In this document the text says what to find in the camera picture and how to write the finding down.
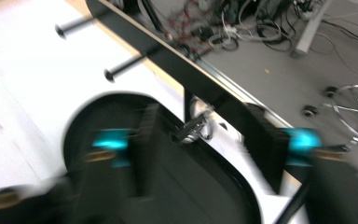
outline chair caster wheel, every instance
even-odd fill
[[[326,96],[328,98],[333,98],[333,96],[336,94],[337,90],[338,89],[336,87],[327,87],[324,90],[324,96]]]
[[[318,114],[318,109],[313,106],[313,105],[306,105],[304,106],[304,108],[302,109],[302,114],[305,116],[305,117],[313,117],[315,115]]]

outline white surface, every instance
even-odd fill
[[[142,64],[115,84],[105,80],[105,68],[131,55],[98,28],[90,26],[60,39],[54,25],[78,17],[61,0],[26,1],[0,11],[0,188],[41,186],[62,174],[67,122],[98,95],[143,92],[182,117],[182,96]],[[272,196],[269,186],[256,177],[259,174],[246,150],[228,133],[219,132],[212,145],[252,184],[265,223],[272,223],[288,198]]]

